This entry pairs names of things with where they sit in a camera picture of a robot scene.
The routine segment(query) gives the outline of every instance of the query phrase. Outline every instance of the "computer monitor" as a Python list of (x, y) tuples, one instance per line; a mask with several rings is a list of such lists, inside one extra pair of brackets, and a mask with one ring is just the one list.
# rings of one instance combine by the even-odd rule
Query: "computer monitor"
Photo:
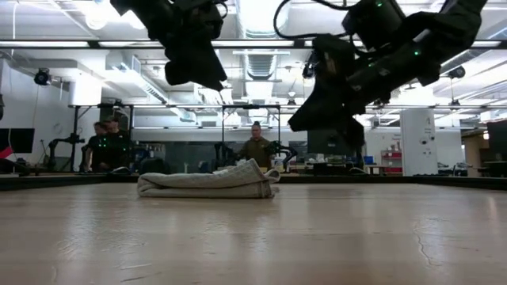
[(507, 120), (487, 123), (490, 151), (507, 155)]
[(353, 156), (354, 152), (335, 130), (308, 131), (308, 153)]
[(15, 154), (31, 154), (33, 149), (33, 128), (0, 129), (0, 151), (11, 147)]

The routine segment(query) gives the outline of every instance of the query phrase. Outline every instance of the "person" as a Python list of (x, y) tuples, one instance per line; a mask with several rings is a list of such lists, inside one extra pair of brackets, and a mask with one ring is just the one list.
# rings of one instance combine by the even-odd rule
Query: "person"
[(107, 167), (107, 165), (104, 165), (105, 153), (104, 151), (101, 151), (101, 148), (99, 148), (101, 141), (100, 137), (105, 135), (107, 131), (106, 126), (101, 122), (94, 123), (93, 128), (95, 130), (95, 135), (88, 141), (85, 158), (85, 171), (93, 170), (95, 172), (99, 172), (101, 166)]
[(265, 148), (269, 145), (269, 140), (263, 138), (261, 133), (261, 124), (256, 121), (252, 125), (252, 137), (243, 144), (238, 156), (246, 159), (253, 158), (259, 167), (271, 169), (271, 159), (273, 157), (265, 152)]
[(127, 166), (130, 162), (130, 138), (128, 132), (120, 130), (120, 120), (115, 117), (109, 117), (104, 121), (107, 128), (106, 141), (107, 158), (106, 165), (108, 170), (113, 170), (121, 166)]

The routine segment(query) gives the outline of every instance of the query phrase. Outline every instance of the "white column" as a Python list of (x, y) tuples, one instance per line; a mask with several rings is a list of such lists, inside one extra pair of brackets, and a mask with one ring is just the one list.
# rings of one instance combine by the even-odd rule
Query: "white column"
[(432, 109), (401, 112), (403, 175), (438, 174)]

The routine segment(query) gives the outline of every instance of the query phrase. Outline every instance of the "folded towel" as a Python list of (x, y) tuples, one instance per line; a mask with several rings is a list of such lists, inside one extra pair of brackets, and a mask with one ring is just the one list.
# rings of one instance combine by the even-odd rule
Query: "folded towel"
[(172, 198), (269, 198), (270, 184), (280, 174), (275, 169), (262, 173), (255, 160), (229, 169), (209, 173), (145, 173), (137, 181), (142, 197)]

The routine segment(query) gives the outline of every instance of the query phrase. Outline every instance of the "table surface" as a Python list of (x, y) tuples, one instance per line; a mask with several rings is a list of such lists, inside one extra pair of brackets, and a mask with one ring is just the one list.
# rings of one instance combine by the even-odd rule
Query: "table surface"
[(505, 284), (507, 193), (279, 185), (144, 199), (135, 184), (0, 192), (2, 285)]

